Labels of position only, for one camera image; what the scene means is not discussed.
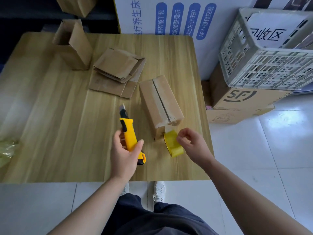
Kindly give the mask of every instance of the forearm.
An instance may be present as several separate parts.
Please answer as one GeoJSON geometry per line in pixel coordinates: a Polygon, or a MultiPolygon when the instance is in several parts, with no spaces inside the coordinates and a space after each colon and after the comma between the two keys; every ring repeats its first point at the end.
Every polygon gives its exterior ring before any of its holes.
{"type": "Polygon", "coordinates": [[[126,183],[119,178],[107,180],[49,235],[101,234],[126,183]]]}
{"type": "Polygon", "coordinates": [[[202,168],[245,235],[312,234],[216,159],[208,159],[202,168]]]}

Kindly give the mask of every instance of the plastic bag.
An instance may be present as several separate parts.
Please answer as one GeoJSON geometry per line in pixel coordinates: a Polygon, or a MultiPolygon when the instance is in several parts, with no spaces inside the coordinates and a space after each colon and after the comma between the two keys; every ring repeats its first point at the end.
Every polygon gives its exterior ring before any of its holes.
{"type": "Polygon", "coordinates": [[[14,139],[0,140],[0,167],[6,165],[15,155],[18,141],[14,139]]]}

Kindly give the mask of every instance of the white floor tile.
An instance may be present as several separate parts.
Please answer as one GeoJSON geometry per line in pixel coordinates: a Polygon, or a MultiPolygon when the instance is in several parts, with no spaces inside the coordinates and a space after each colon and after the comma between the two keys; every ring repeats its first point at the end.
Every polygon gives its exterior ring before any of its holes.
{"type": "Polygon", "coordinates": [[[313,111],[273,110],[260,122],[278,168],[313,167],[313,111]]]}
{"type": "Polygon", "coordinates": [[[276,110],[307,110],[313,105],[313,94],[289,95],[274,103],[276,110]]]}
{"type": "MultiPolygon", "coordinates": [[[[225,234],[219,195],[212,181],[166,181],[165,186],[166,203],[185,207],[219,235],[225,234]]],[[[154,182],[149,182],[148,188],[148,207],[153,211],[154,182]]]]}
{"type": "Polygon", "coordinates": [[[214,155],[231,170],[276,168],[258,117],[235,125],[209,124],[214,155]]]}
{"type": "MultiPolygon", "coordinates": [[[[73,211],[77,209],[85,200],[87,200],[103,182],[82,182],[77,184],[73,211]]],[[[145,181],[129,182],[129,193],[141,198],[141,204],[144,209],[148,209],[148,183],[145,181]]]]}
{"type": "Polygon", "coordinates": [[[313,168],[279,169],[295,219],[313,232],[313,168]]]}
{"type": "Polygon", "coordinates": [[[47,234],[71,213],[76,183],[0,184],[1,234],[47,234]]]}
{"type": "MultiPolygon", "coordinates": [[[[277,169],[238,170],[233,173],[294,218],[277,169]]],[[[221,197],[220,200],[226,234],[243,234],[221,197]]]]}

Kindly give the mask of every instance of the dark shirt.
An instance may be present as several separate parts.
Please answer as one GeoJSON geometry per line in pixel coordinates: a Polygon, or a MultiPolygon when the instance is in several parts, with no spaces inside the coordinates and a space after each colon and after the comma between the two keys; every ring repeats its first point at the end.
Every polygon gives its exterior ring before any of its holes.
{"type": "Polygon", "coordinates": [[[213,229],[203,222],[178,215],[149,213],[139,216],[121,226],[115,235],[122,234],[205,234],[218,235],[213,229]]]}

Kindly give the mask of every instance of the folded cardboard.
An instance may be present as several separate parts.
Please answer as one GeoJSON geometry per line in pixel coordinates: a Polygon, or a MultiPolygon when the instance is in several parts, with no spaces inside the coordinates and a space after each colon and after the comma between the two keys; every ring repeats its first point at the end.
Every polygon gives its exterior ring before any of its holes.
{"type": "Polygon", "coordinates": [[[63,12],[86,17],[98,0],[57,0],[63,12]]]}
{"type": "Polygon", "coordinates": [[[231,88],[227,86],[220,64],[210,76],[214,109],[257,110],[291,94],[291,90],[231,88]]]}
{"type": "Polygon", "coordinates": [[[165,127],[178,126],[184,115],[165,76],[139,83],[142,106],[147,114],[155,140],[162,137],[165,127]]]}
{"type": "Polygon", "coordinates": [[[88,70],[93,49],[81,20],[62,20],[52,43],[72,70],[88,70]]]}
{"type": "Polygon", "coordinates": [[[113,80],[126,83],[144,64],[145,58],[125,50],[108,48],[94,63],[95,70],[113,80]]]}
{"type": "MultiPolygon", "coordinates": [[[[129,54],[139,58],[139,56],[137,55],[131,53],[129,54]]],[[[143,67],[145,66],[145,63],[146,58],[140,59],[140,64],[136,67],[135,71],[131,72],[131,78],[125,83],[120,83],[116,80],[108,78],[94,69],[92,70],[89,88],[92,90],[103,91],[130,99],[136,88],[137,82],[139,80],[143,67]]]]}
{"type": "Polygon", "coordinates": [[[201,81],[207,119],[209,123],[237,124],[253,115],[252,110],[218,110],[212,107],[210,82],[201,81]]]}
{"type": "Polygon", "coordinates": [[[275,109],[275,106],[273,104],[270,104],[266,106],[264,109],[256,110],[254,115],[264,115],[274,109],[275,109]]]}

